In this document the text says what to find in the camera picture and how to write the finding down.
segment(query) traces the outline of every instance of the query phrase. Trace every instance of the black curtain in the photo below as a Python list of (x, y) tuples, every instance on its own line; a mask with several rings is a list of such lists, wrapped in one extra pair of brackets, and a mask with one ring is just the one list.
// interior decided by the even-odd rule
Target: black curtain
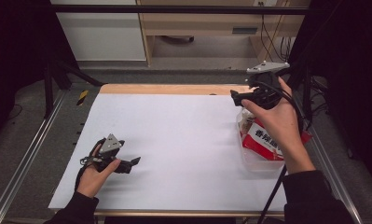
[[(78, 68), (76, 59), (54, 12), (33, 12), (30, 4), (49, 0), (0, 0), (0, 129), (14, 106), (17, 90), (44, 78), (48, 61), (65, 61)], [(53, 66), (55, 79), (67, 79)]]
[[(316, 2), (319, 7), (335, 5)], [(326, 77), (327, 103), (349, 151), (372, 174), (372, 0), (345, 0), (335, 13), (323, 38), (313, 43), (317, 49), (307, 55), (308, 66), (313, 76)], [(290, 63), (299, 60), (326, 18), (305, 19)]]

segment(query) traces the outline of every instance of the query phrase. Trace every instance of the white paper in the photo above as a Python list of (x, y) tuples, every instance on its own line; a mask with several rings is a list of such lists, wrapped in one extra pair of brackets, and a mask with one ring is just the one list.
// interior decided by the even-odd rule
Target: white paper
[[(125, 140), (119, 158), (142, 158), (129, 175), (107, 179), (98, 210), (261, 211), (280, 171), (243, 165), (239, 111), (229, 96), (99, 94), (49, 208), (67, 205), (79, 160), (112, 133)], [(284, 204), (280, 188), (269, 210)]]

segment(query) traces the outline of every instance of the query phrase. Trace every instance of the aluminum rail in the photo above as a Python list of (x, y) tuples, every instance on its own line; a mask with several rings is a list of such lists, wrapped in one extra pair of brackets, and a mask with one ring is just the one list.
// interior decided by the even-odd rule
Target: aluminum rail
[[(293, 97), (299, 107), (301, 104), (299, 99), (300, 96), (297, 94), (297, 92), (293, 92)], [(340, 179), (337, 169), (334, 167), (334, 164), (331, 162), (330, 158), (325, 152), (323, 143), (319, 138), (319, 134), (317, 134), (316, 130), (314, 129), (313, 124), (311, 124), (310, 126), (310, 133), (313, 136), (310, 140), (313, 144), (313, 151), (315, 152), (316, 157), (322, 166), (322, 171), (325, 174), (328, 182), (330, 183), (334, 195), (337, 199), (340, 199), (345, 204), (346, 208), (351, 214), (354, 223), (363, 224), (363, 221), (361, 220), (361, 217), (353, 201), (351, 200), (351, 196), (349, 195), (349, 192), (346, 190), (345, 185)]]
[(8, 208), (10, 207), (12, 201), (14, 200), (18, 190), (20, 189), (22, 181), (26, 177), (29, 168), (32, 165), (32, 162), (34, 161), (34, 157), (36, 156), (41, 145), (43, 144), (43, 141), (47, 136), (49, 128), (51, 127), (51, 124), (55, 120), (58, 111), (61, 108), (66, 93), (67, 91), (59, 92), (59, 95), (57, 96), (57, 99), (55, 101), (54, 109), (52, 110), (50, 116), (43, 120), (39, 130), (34, 136), (34, 140), (28, 147), (25, 155), (22, 158), (22, 161), (20, 162), (20, 165), (18, 166), (14, 175), (11, 177), (11, 180), (8, 182), (5, 191), (0, 197), (0, 223), (5, 217)]
[(308, 7), (224, 7), (224, 6), (127, 6), (127, 5), (30, 5), (31, 10), (73, 13), (183, 13), (183, 14), (264, 14), (309, 15), (330, 10)]

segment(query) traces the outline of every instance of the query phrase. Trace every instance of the metal frame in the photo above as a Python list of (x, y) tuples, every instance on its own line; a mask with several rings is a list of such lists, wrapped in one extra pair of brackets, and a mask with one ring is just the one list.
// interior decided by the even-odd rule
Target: metal frame
[(43, 141), (47, 136), (51, 124), (57, 117), (58, 111), (61, 108), (63, 99), (66, 94), (67, 91), (59, 91), (59, 95), (57, 96), (57, 99), (55, 101), (55, 106), (53, 107), (52, 113), (48, 118), (43, 120), (39, 130), (34, 136), (34, 140), (23, 156), (20, 165), (18, 166), (14, 175), (11, 177), (11, 180), (8, 182), (5, 191), (2, 193), (2, 196), (0, 197), (0, 223), (5, 217), (8, 208), (11, 206), (12, 201), (14, 200), (18, 190), (20, 189), (21, 183), (26, 177), (29, 168), (32, 165), (32, 162), (34, 161), (34, 157), (37, 155), (37, 152), (43, 144)]
[(127, 5), (52, 5), (30, 6), (32, 10), (73, 13), (185, 13), (185, 14), (264, 14), (310, 15), (328, 13), (308, 7), (220, 7), (220, 6), (127, 6)]

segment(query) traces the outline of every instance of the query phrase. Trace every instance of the black cable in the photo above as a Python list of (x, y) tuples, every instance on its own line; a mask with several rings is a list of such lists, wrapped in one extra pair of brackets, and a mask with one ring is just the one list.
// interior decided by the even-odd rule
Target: black cable
[[(284, 99), (286, 99), (294, 108), (294, 110), (296, 111), (296, 117), (297, 117), (297, 122), (298, 122), (298, 131), (299, 131), (299, 135), (302, 134), (303, 132), (303, 118), (302, 118), (302, 115), (301, 115), (301, 112), (299, 111), (299, 108), (296, 106), (296, 102), (294, 101), (293, 97), (290, 95), (289, 92), (283, 90), (283, 89), (280, 89), (280, 88), (274, 88), (264, 82), (259, 82), (259, 81), (255, 81), (254, 82), (255, 84), (258, 84), (258, 85), (262, 85), (264, 87), (267, 87), (268, 89), (272, 90), (272, 91), (275, 91), (276, 93), (278, 93), (279, 95), (281, 95), (281, 97), (283, 97)], [(275, 197), (278, 189), (279, 189), (279, 186), (281, 185), (282, 183), (282, 178), (284, 177), (285, 173), (287, 172), (287, 168), (286, 166), (284, 165), (283, 168), (282, 168), (282, 171), (278, 177), (278, 180), (275, 184), (275, 187), (273, 188), (273, 191), (271, 192), (271, 194), (269, 195), (269, 199), (267, 201), (267, 203), (265, 204), (265, 207), (264, 209), (262, 210), (261, 212), (261, 216), (259, 217), (258, 219), (258, 222), (257, 224), (261, 224), (262, 221), (264, 220), (264, 217), (265, 215), (267, 214), (268, 212), (268, 209), (270, 207), (270, 204), (272, 203), (272, 200), (273, 198)], [(246, 218), (242, 223), (245, 224), (247, 223), (247, 221), (249, 220), (250, 218)]]
[(21, 105), (14, 105), (14, 107), (15, 107), (15, 106), (19, 106), (19, 107), (20, 107), (20, 111), (19, 111), (15, 116), (13, 116), (13, 117), (11, 117), (11, 118), (8, 118), (7, 120), (11, 120), (11, 119), (16, 118), (16, 117), (17, 117), (17, 116), (22, 112), (23, 108), (22, 108)]
[(291, 37), (287, 37), (287, 40), (286, 40), (286, 50), (285, 50), (285, 53), (283, 53), (283, 42), (285, 40), (286, 37), (282, 37), (282, 41), (281, 41), (281, 49), (280, 49), (280, 53), (281, 53), (281, 56), (282, 58), (284, 58), (284, 60), (287, 62), (288, 61), (288, 58), (290, 56), (290, 49), (291, 49)]
[(320, 84), (318, 81), (316, 81), (316, 79), (314, 79), (314, 77), (311, 77), (311, 84), (312, 84), (311, 85), (312, 87), (315, 87), (319, 91), (327, 91), (327, 88), (325, 86), (323, 86), (322, 84)]
[(264, 30), (264, 15), (261, 15), (262, 16), (262, 19), (261, 19), (261, 32), (260, 32), (260, 37), (261, 37), (261, 43), (262, 43), (262, 46), (264, 47), (264, 49), (267, 51), (267, 54), (270, 58), (270, 61), (273, 62), (272, 60), (272, 57), (270, 57), (270, 53), (269, 53), (269, 50), (267, 49), (267, 47), (265, 46), (265, 43), (264, 43), (264, 40), (262, 39), (262, 32)]
[(328, 108), (327, 103), (322, 103), (321, 105), (318, 105), (316, 108), (312, 109), (311, 112), (313, 113), (314, 116), (318, 115), (315, 114), (316, 112), (320, 112), (322, 110), (325, 110)]
[(273, 49), (275, 50), (275, 52), (276, 52), (276, 55), (279, 57), (279, 59), (280, 60), (282, 60), (283, 62), (285, 62), (285, 60), (279, 55), (279, 53), (278, 53), (278, 51), (276, 50), (276, 48), (275, 48), (275, 45), (273, 44), (273, 40), (272, 40), (272, 38), (270, 38), (270, 35), (269, 35), (269, 33), (268, 33), (268, 30), (267, 30), (267, 27), (265, 26), (265, 22), (264, 22), (264, 15), (261, 15), (261, 20), (262, 20), (262, 24), (261, 24), (261, 26), (262, 26), (262, 30), (263, 31), (265, 31), (265, 33), (267, 34), (267, 36), (268, 36), (268, 39), (269, 39), (269, 41), (270, 41), (270, 44), (271, 44), (271, 46), (273, 47)]
[[(278, 24), (276, 25), (276, 28), (275, 28), (275, 34), (276, 34), (276, 32), (278, 31), (278, 29), (279, 29), (279, 24), (280, 24), (280, 21), (281, 21), (281, 19), (282, 19), (282, 16), (283, 15), (281, 15), (281, 17), (279, 18), (279, 22), (278, 22)], [(271, 46), (273, 47), (273, 49), (275, 50), (275, 52), (276, 52), (276, 55), (279, 57), (279, 59), (280, 60), (282, 60), (283, 62), (287, 62), (287, 59), (284, 59), (283, 57), (281, 57), (281, 55), (278, 53), (278, 51), (276, 50), (276, 48), (275, 48), (275, 45), (274, 45), (274, 43), (273, 43), (273, 40), (272, 40), (272, 38), (270, 38), (270, 35), (269, 35), (269, 33), (268, 33), (268, 30), (267, 30), (267, 27), (265, 26), (265, 22), (264, 22), (264, 14), (262, 14), (261, 15), (261, 20), (262, 20), (262, 27), (261, 27), (261, 32), (263, 31), (263, 30), (265, 30), (265, 32), (267, 33), (267, 36), (268, 36), (268, 38), (269, 38), (269, 41), (270, 41), (270, 44), (271, 44)]]
[(308, 128), (313, 123), (313, 115), (311, 112), (311, 100), (310, 100), (310, 90), (311, 90), (312, 75), (311, 70), (308, 66), (305, 67), (304, 75), (304, 90), (302, 96), (302, 104), (304, 107), (304, 114), (307, 120), (310, 121)]
[(310, 97), (310, 99), (311, 100), (313, 100), (316, 96), (318, 96), (318, 95), (321, 95), (321, 96), (323, 96), (324, 97), (324, 92), (322, 92), (322, 91), (319, 91), (319, 90), (316, 90), (316, 89), (314, 89), (315, 91), (317, 91), (317, 93), (314, 93), (311, 97)]

